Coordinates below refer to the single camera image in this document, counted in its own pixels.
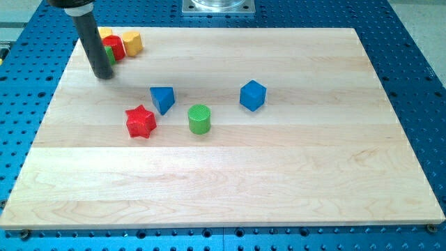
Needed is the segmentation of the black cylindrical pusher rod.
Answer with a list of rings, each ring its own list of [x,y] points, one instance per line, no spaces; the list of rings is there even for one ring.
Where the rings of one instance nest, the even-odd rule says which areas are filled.
[[[114,72],[93,15],[93,2],[94,0],[47,0],[49,5],[63,9],[71,17],[93,74],[98,79],[111,79]]]

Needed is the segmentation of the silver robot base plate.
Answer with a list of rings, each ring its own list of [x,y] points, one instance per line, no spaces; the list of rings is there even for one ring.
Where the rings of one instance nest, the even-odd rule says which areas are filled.
[[[255,0],[182,0],[184,16],[255,15]]]

